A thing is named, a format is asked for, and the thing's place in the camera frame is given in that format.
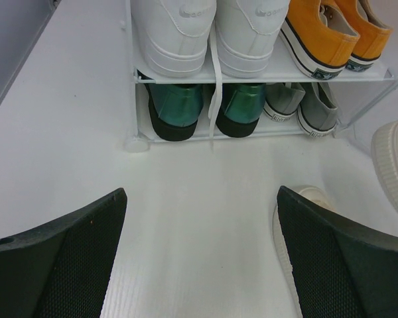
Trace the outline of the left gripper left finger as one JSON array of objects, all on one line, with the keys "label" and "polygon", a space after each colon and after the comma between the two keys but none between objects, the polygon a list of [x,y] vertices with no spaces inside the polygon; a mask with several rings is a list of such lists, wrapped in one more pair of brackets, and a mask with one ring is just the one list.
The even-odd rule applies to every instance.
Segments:
[{"label": "left gripper left finger", "polygon": [[127,196],[122,188],[0,238],[0,317],[99,317]]}]

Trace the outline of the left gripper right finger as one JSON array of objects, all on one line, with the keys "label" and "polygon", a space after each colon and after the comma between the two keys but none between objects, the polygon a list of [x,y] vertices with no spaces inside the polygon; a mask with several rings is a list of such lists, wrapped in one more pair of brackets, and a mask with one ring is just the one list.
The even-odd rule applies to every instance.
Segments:
[{"label": "left gripper right finger", "polygon": [[398,237],[341,216],[321,189],[279,188],[276,252],[299,317],[398,317]]}]

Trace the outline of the grey canvas sneaker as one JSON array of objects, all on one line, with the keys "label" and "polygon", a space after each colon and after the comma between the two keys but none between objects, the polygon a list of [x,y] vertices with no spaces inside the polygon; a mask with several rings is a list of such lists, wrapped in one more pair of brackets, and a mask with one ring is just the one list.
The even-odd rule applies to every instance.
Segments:
[{"label": "grey canvas sneaker", "polygon": [[286,82],[266,85],[264,113],[272,121],[283,123],[296,113],[305,90],[300,83]]},{"label": "grey canvas sneaker", "polygon": [[297,120],[305,134],[314,138],[329,135],[336,128],[338,104],[324,82],[302,83],[305,95],[297,108]]}]

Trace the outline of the green loafer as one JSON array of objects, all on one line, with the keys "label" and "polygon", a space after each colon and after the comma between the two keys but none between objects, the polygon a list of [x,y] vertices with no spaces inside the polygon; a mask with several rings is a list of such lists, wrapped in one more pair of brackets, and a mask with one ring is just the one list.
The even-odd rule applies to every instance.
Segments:
[{"label": "green loafer", "polygon": [[216,119],[218,129],[232,138],[253,133],[265,105],[265,83],[225,83]]},{"label": "green loafer", "polygon": [[146,86],[149,115],[156,134],[180,142],[194,134],[204,107],[201,84],[156,84]]}]

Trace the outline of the orange canvas sneaker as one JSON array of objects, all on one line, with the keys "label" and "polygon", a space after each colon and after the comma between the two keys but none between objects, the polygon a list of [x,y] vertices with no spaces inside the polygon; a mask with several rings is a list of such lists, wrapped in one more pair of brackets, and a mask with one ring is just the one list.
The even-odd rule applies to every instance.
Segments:
[{"label": "orange canvas sneaker", "polygon": [[336,0],[343,16],[359,34],[346,69],[364,72],[379,60],[393,28],[381,21],[368,0]]},{"label": "orange canvas sneaker", "polygon": [[312,0],[289,3],[280,37],[297,68],[317,81],[337,77],[360,39],[335,1]]}]

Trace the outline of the white sneaker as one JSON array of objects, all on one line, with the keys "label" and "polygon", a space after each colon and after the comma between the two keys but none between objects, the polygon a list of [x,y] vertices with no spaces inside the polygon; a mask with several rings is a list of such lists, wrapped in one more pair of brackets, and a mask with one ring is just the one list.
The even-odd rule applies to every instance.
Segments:
[{"label": "white sneaker", "polygon": [[215,1],[132,1],[143,58],[154,72],[187,78],[202,68]]},{"label": "white sneaker", "polygon": [[288,1],[218,1],[210,33],[215,88],[208,110],[214,137],[225,83],[258,83],[273,53]]}]

